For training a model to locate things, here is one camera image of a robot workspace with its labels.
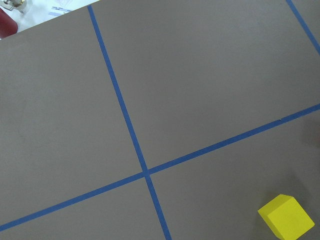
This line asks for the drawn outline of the red cylinder bottle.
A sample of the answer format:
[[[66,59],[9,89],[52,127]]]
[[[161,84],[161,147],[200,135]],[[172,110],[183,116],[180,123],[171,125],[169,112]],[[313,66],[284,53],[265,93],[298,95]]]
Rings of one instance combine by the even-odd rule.
[[[0,38],[12,36],[18,32],[18,24],[2,8],[0,9]]]

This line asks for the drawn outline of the yellow cube block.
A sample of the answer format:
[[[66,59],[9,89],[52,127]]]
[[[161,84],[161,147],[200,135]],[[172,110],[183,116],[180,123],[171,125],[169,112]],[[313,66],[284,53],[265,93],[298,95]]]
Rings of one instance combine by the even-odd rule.
[[[297,240],[315,226],[314,221],[293,197],[279,194],[258,210],[280,240]]]

